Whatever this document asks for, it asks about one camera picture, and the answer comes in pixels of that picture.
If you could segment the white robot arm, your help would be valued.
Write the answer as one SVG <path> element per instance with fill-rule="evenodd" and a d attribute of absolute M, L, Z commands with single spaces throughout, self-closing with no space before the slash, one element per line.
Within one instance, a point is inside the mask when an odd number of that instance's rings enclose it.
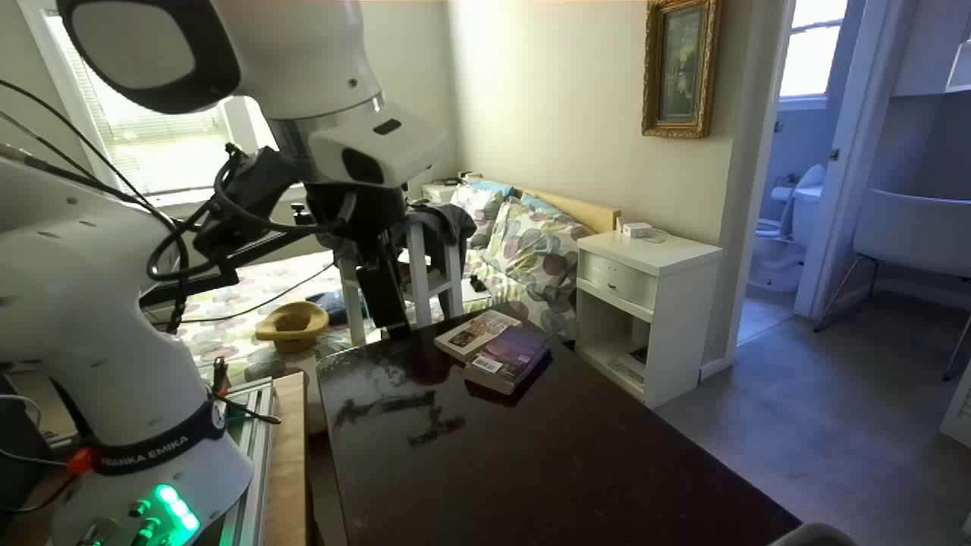
<path fill-rule="evenodd" d="M 442 133 L 384 96 L 359 0 L 58 0 L 86 63 L 155 111 L 230 93 L 262 105 L 284 143 L 215 181 L 197 236 L 213 266 L 269 231 L 277 198 L 311 191 L 311 231 L 368 262 L 408 219 L 405 186 Z M 3 168 L 3 355 L 40 360 L 94 429 L 100 476 L 228 462 L 220 409 L 192 355 L 138 300 L 166 275 L 172 233 L 150 211 L 32 163 Z"/>

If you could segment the robot base with lights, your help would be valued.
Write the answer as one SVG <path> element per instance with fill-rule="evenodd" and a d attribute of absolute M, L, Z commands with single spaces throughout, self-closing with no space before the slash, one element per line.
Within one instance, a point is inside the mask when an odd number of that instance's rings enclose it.
<path fill-rule="evenodd" d="M 248 489 L 230 437 L 203 441 L 150 470 L 82 476 L 52 515 L 52 546 L 192 546 Z"/>

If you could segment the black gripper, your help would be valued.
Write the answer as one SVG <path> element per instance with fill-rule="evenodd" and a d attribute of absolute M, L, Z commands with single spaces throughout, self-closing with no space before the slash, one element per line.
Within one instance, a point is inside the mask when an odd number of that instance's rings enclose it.
<path fill-rule="evenodd" d="M 318 224 L 317 238 L 327 249 L 351 243 L 362 253 L 359 285 L 371 319 L 380 328 L 408 323 L 397 262 L 388 253 L 388 231 L 405 219 L 408 198 L 384 186 L 311 186 L 311 211 Z"/>

